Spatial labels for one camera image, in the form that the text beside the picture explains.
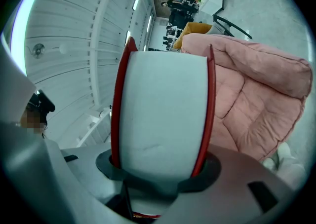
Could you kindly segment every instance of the concrete floor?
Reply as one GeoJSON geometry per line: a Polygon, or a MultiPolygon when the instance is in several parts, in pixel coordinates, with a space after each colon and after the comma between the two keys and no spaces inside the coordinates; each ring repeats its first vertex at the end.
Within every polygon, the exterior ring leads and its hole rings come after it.
{"type": "MultiPolygon", "coordinates": [[[[226,17],[249,32],[252,41],[263,43],[302,57],[313,65],[315,73],[316,43],[304,16],[293,0],[224,0],[224,10],[219,16],[226,17]]],[[[212,24],[212,16],[199,12],[195,21],[212,24]]],[[[240,39],[246,36],[231,28],[240,39]]],[[[307,170],[314,162],[316,152],[316,88],[307,99],[304,114],[288,139],[293,156],[307,170]]]]}

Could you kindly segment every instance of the white wall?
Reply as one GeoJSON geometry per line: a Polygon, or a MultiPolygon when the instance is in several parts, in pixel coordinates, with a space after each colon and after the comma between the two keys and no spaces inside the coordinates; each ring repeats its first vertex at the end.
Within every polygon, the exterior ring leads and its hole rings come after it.
{"type": "Polygon", "coordinates": [[[150,37],[149,48],[167,51],[166,45],[162,44],[164,42],[163,37],[166,36],[167,25],[161,26],[161,20],[166,20],[168,23],[167,18],[156,17],[154,21],[152,36],[150,37]]]}
{"type": "Polygon", "coordinates": [[[152,0],[109,0],[104,16],[96,23],[101,0],[36,0],[27,24],[25,63],[27,77],[55,104],[48,114],[46,136],[62,148],[75,147],[75,134],[82,133],[89,120],[85,112],[112,104],[119,60],[127,30],[133,30],[137,47],[142,50],[152,0]],[[91,73],[91,34],[101,26],[97,38],[95,72],[91,73]],[[45,46],[40,58],[32,55],[36,44],[45,46]],[[99,106],[92,90],[96,83],[99,106]]]}

